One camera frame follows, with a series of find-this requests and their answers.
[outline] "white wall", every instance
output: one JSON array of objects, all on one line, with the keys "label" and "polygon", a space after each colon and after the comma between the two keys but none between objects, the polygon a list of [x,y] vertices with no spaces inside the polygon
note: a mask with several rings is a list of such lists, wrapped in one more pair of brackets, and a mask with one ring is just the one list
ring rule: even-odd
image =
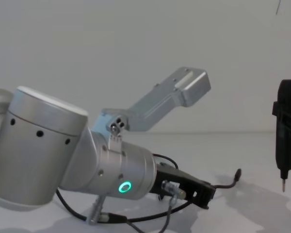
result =
[{"label": "white wall", "polygon": [[0,0],[0,87],[36,88],[91,114],[127,108],[179,66],[212,90],[156,132],[271,131],[291,78],[291,0]]}]

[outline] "white table surface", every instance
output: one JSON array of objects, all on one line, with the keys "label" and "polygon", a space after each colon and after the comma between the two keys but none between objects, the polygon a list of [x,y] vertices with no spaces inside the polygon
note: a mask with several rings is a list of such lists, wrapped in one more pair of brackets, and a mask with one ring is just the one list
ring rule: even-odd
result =
[{"label": "white table surface", "polygon": [[[287,190],[281,192],[275,164],[275,135],[201,134],[130,135],[128,141],[175,159],[180,169],[211,183],[230,183],[242,168],[239,184],[218,190],[209,210],[189,206],[171,217],[166,233],[291,233],[291,172]],[[67,202],[86,213],[93,195],[63,192]],[[148,195],[139,201],[108,198],[105,210],[130,217],[154,214],[167,209]],[[165,218],[139,223],[148,233],[157,233]],[[67,213],[57,197],[45,207],[31,212],[0,208],[0,233],[133,233],[120,225],[87,226]]]}]

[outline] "green led ring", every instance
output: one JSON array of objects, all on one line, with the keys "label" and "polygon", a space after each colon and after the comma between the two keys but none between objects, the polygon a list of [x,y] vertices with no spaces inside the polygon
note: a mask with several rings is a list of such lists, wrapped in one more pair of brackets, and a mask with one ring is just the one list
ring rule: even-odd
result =
[{"label": "green led ring", "polygon": [[131,182],[129,182],[129,181],[125,181],[125,182],[123,182],[120,186],[119,186],[119,188],[118,188],[118,191],[120,192],[120,193],[126,193],[126,192],[128,192],[128,191],[130,191],[131,190]]}]

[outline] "small hole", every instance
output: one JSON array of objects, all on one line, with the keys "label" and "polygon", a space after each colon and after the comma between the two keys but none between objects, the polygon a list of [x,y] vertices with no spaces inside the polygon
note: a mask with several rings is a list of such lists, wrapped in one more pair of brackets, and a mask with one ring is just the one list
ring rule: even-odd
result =
[{"label": "small hole", "polygon": [[42,137],[43,135],[44,135],[43,131],[39,130],[39,131],[37,132],[37,136],[38,136],[38,137]]},{"label": "small hole", "polygon": [[98,176],[103,176],[103,170],[99,170]]}]

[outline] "robotic arm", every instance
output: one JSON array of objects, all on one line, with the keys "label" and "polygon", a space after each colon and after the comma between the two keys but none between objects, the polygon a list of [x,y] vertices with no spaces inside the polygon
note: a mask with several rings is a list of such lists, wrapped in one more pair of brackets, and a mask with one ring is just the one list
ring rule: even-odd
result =
[{"label": "robotic arm", "polygon": [[[121,133],[147,131],[209,90],[206,71],[182,67],[129,109],[103,109],[92,129],[87,112],[69,103],[22,86],[14,94],[0,90],[0,206],[35,209],[60,187],[99,195],[90,224],[106,197],[137,200],[151,192],[207,209],[215,186],[157,165],[150,151],[124,142]],[[168,182],[178,183],[178,192]]]}]

